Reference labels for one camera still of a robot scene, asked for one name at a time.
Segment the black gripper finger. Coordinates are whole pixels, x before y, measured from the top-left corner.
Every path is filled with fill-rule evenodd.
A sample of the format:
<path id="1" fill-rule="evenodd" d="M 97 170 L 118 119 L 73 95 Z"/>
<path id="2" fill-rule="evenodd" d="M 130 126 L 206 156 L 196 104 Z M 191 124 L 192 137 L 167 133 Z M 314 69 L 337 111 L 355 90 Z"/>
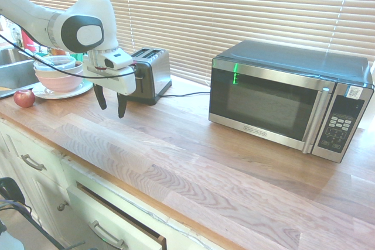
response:
<path id="1" fill-rule="evenodd" d="M 127 96 L 117 93 L 118 100 L 118 117 L 123 118 L 127 108 Z"/>
<path id="2" fill-rule="evenodd" d="M 103 94 L 103 87 L 98 84 L 93 84 L 94 93 L 96 95 L 96 99 L 98 101 L 98 104 L 102 110 L 105 110 L 107 108 L 107 103 L 104 98 Z"/>

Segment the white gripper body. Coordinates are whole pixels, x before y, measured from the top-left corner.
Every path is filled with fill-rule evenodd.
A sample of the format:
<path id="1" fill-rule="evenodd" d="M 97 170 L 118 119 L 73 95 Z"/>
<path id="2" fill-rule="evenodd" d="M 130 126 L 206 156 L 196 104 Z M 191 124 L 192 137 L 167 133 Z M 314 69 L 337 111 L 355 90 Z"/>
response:
<path id="1" fill-rule="evenodd" d="M 106 68 L 99 70 L 90 62 L 88 56 L 83 59 L 83 76 L 93 84 L 113 90 L 122 95 L 131 95 L 136 90 L 134 70 L 130 66 L 119 70 Z"/>

